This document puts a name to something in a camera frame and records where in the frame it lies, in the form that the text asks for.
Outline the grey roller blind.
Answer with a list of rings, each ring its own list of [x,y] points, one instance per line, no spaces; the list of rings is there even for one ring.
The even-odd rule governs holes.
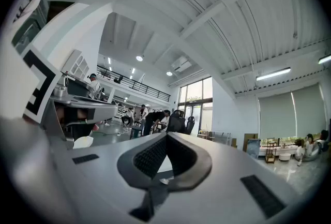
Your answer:
[[[259,99],[261,139],[296,136],[296,120],[291,93]]]
[[[324,101],[318,84],[298,89],[292,92],[297,136],[317,134],[326,128]]]

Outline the glass entrance door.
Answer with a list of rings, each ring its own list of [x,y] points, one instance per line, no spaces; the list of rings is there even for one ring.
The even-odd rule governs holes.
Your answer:
[[[184,112],[187,125],[194,118],[192,135],[212,129],[213,79],[211,77],[182,86],[179,90],[178,109]]]

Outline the small wooden shelf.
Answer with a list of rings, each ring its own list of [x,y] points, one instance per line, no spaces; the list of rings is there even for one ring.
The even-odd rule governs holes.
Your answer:
[[[266,163],[274,163],[276,159],[277,142],[275,138],[267,139],[267,148],[265,154]]]

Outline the black mezzanine railing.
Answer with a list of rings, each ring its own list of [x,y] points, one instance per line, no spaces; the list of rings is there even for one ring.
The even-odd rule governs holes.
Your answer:
[[[125,86],[127,88],[130,88],[132,90],[142,92],[144,94],[150,95],[154,98],[158,98],[162,101],[169,102],[170,95],[167,93],[164,93],[160,90],[157,90],[155,88],[152,88],[148,85],[145,85],[141,82],[135,81],[133,79],[130,79],[128,77],[125,77],[119,73],[110,71],[104,67],[97,66],[97,76],[100,76],[106,80],[109,80],[111,82],[115,82],[117,84],[120,84],[122,86]]]

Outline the white arched cabinet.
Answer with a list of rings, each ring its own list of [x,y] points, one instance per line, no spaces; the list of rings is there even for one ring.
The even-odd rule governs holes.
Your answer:
[[[84,80],[89,71],[89,66],[83,53],[79,50],[73,50],[62,67],[62,72],[68,73],[80,80]]]

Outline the white metal frame table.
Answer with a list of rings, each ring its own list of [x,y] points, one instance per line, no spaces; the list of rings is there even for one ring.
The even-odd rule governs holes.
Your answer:
[[[224,145],[231,145],[230,132],[212,131],[211,137],[213,142],[221,143]]]

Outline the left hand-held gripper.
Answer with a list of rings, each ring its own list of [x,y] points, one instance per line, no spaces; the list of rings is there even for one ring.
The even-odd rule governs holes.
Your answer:
[[[63,74],[62,68],[87,32],[82,8],[77,4],[46,24],[28,46],[19,52],[14,36],[37,9],[41,0],[15,0],[0,31],[0,116],[30,117],[41,122],[46,103]],[[87,121],[113,118],[118,107],[87,97],[51,96],[60,106],[87,110]]]

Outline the white ceiling air conditioner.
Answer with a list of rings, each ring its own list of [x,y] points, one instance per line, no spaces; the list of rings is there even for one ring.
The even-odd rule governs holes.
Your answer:
[[[186,69],[188,69],[189,67],[191,67],[192,63],[190,62],[190,60],[188,58],[181,56],[176,61],[174,61],[171,66],[172,66],[173,71],[183,72]]]

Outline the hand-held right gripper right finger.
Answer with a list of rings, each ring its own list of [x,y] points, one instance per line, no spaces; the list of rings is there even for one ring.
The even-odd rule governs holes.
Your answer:
[[[169,194],[154,216],[154,224],[286,224],[297,192],[281,177],[236,148],[183,135],[205,149],[212,159],[209,176],[194,190]],[[241,178],[256,176],[284,209],[268,218]]]

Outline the large black office chair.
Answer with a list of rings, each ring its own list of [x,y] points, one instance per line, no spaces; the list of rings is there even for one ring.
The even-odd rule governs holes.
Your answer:
[[[186,126],[185,126],[184,114],[185,113],[182,110],[175,110],[170,115],[166,132],[185,133]]]

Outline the framed blue painting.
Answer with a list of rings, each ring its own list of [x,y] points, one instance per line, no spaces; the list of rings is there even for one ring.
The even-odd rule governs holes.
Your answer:
[[[249,139],[247,141],[246,153],[254,159],[258,159],[260,152],[260,139]]]

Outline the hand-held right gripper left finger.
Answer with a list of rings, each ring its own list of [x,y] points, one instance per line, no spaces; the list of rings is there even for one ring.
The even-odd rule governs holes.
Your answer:
[[[59,224],[168,224],[166,185],[137,165],[157,172],[166,133],[97,147],[68,150],[58,141],[58,175],[66,200]]]

